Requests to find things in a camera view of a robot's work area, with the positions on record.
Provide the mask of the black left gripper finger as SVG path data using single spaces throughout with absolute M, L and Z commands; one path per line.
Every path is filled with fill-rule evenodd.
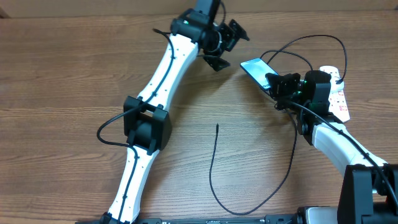
M 230 63 L 228 61 L 217 56 L 205 55 L 203 59 L 216 72 L 219 72 L 220 70 L 230 66 Z
M 244 39 L 250 41 L 247 32 L 238 24 L 236 20 L 231 19 L 231 21 L 229 22 L 229 28 L 233 31 L 234 38 L 236 40 Z

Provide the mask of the blue Galaxy smartphone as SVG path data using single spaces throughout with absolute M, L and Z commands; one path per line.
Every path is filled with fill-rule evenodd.
M 270 84 L 266 75 L 271 73 L 278 75 L 268 64 L 261 58 L 254 58 L 245 62 L 240 63 L 240 67 L 255 81 L 259 87 L 267 91 L 270 88 Z

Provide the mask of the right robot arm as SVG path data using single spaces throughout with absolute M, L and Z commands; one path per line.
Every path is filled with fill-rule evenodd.
M 299 134 L 343 175 L 337 207 L 302 207 L 294 223 L 397 223 L 397 165 L 369 152 L 350 135 L 342 112 L 331 109 L 343 89 L 338 72 L 268 73 L 265 78 L 277 108 L 296 113 Z

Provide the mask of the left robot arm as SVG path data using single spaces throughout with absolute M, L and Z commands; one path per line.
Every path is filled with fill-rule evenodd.
M 162 151 L 172 132 L 169 115 L 174 94 L 189 66 L 202 58 L 214 71 L 228 67 L 222 59 L 239 39 L 248 40 L 246 31 L 235 21 L 216 23 L 215 18 L 224 3 L 217 0 L 197 1 L 173 19 L 170 30 L 154 32 L 166 38 L 167 48 L 155 73 L 137 97 L 127 97 L 123 112 L 103 123 L 96 137 L 103 144 L 114 145 L 101 137 L 102 130 L 118 119 L 123 119 L 127 137 L 121 147 L 127 159 L 116 197 L 99 223 L 135 223 L 149 170 Z

